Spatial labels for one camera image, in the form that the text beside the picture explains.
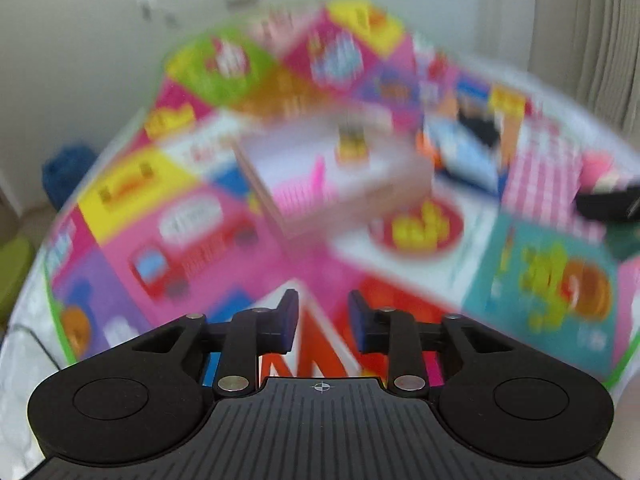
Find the white speech bubble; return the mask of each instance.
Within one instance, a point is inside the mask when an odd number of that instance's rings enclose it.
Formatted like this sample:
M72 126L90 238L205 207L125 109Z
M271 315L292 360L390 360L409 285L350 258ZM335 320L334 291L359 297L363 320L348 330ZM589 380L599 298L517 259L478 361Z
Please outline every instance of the white speech bubble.
M212 196L195 196L166 211L158 224L162 240L187 245L216 228L223 219L222 206Z

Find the colorful tablecloth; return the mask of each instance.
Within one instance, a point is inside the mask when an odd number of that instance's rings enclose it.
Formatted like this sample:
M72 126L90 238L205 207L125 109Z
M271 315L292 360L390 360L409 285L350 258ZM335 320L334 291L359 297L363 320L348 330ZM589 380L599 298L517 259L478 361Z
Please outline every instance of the colorful tablecloth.
M455 119L469 98L499 126L498 193L439 175L415 212L299 253L281 247L229 147L256 124L333 104L418 132L425 114ZM189 41L165 60L143 128L68 205L36 263L66 359L190 312L222 321L274 307L292 287L294 349L263 357L262 376L383 375L384 359L351 336L358 289L421 321L462 312L614 386L639 340L640 258L616 259L606 227L574 213L586 144L545 109L368 0L270 10ZM247 218L255 244L214 247Z

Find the box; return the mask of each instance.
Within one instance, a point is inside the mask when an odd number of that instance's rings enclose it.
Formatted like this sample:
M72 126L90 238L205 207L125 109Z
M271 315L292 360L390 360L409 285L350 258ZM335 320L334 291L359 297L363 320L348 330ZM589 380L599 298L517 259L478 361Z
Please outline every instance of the box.
M326 112L256 133L235 143L238 164L287 241L333 235L431 193L433 167L413 137L362 116ZM290 207L291 197L303 205Z

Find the red circle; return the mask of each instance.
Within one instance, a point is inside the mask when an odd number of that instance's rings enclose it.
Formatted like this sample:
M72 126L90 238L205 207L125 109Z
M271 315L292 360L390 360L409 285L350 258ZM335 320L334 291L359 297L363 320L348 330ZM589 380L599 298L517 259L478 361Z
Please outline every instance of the red circle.
M394 242L393 236L393 223L394 221L403 217L414 217L424 225L422 220L422 208L425 204L432 203L440 209L440 214L444 219L449 221L449 234L444 239L438 239L434 248L425 249L422 247L416 248L400 248ZM425 199L419 206L400 211L388 218L374 221L369 225L369 233L371 237L379 244L385 246L387 249L391 249L393 252L402 254L404 256L434 256L443 251L449 250L455 245L464 231L464 220L457 208L444 200L436 197L429 197Z

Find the green stool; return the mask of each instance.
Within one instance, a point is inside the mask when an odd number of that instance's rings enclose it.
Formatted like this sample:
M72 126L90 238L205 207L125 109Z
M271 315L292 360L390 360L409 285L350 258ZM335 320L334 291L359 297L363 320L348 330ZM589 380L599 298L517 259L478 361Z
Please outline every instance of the green stool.
M18 235L0 247L0 326L6 326L35 257L33 245Z

